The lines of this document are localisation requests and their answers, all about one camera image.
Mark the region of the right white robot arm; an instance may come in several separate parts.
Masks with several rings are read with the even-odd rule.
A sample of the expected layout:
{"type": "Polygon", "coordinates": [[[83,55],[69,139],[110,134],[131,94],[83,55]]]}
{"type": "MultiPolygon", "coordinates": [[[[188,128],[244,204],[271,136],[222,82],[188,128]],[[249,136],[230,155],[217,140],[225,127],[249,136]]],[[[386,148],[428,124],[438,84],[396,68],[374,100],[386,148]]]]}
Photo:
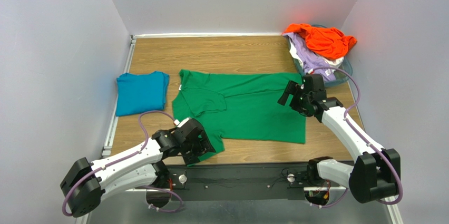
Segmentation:
{"type": "Polygon", "coordinates": [[[317,186],[333,181],[350,191],[359,203],[378,201],[397,204],[404,195],[401,182],[401,157],[395,149],[386,149],[373,140],[349,115],[339,99],[328,97],[324,79],[319,74],[303,76],[301,82],[289,81],[278,103],[300,115],[315,117],[334,133],[348,150],[354,164],[331,157],[308,162],[301,178],[317,186]]]}

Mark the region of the green t-shirt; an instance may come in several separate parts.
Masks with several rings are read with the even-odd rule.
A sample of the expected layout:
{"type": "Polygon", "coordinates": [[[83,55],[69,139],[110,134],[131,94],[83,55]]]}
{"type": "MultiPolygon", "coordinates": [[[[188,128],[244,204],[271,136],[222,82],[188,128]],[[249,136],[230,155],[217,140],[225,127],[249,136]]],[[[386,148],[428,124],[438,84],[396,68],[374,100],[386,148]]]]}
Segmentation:
{"type": "Polygon", "coordinates": [[[278,100],[298,73],[212,74],[182,69],[180,90],[172,101],[178,120],[198,120],[215,149],[224,139],[265,140],[304,144],[306,118],[278,100]]]}

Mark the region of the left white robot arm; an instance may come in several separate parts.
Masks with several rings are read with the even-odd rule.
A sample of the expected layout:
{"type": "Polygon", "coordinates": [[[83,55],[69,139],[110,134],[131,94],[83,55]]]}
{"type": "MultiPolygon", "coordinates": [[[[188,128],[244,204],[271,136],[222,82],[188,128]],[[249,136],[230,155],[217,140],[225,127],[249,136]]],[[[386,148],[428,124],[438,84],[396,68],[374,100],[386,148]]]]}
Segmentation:
{"type": "Polygon", "coordinates": [[[158,130],[140,144],[110,157],[89,161],[76,160],[60,188],[64,194],[62,213],[79,218],[115,194],[140,187],[164,189],[170,172],[164,163],[180,155],[186,165],[216,150],[203,125],[186,118],[174,128],[158,130]]]}

